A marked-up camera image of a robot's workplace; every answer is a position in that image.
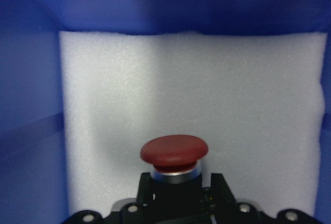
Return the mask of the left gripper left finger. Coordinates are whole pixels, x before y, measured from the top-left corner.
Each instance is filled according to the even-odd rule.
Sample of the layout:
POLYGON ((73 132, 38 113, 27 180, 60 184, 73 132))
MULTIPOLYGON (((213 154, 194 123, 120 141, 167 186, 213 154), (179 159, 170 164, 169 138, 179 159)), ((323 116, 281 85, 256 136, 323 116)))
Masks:
POLYGON ((149 172, 142 173, 139 180, 136 203, 151 206, 154 203, 153 179, 149 172))

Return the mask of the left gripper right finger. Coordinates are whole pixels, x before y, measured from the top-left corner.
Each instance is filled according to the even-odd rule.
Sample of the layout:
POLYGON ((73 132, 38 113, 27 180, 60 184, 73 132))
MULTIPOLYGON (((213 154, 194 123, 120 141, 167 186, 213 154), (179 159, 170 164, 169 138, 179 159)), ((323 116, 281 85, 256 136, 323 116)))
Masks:
POLYGON ((217 206, 234 206, 236 199, 232 194, 223 174, 212 173, 210 178, 210 189, 213 201, 217 206))

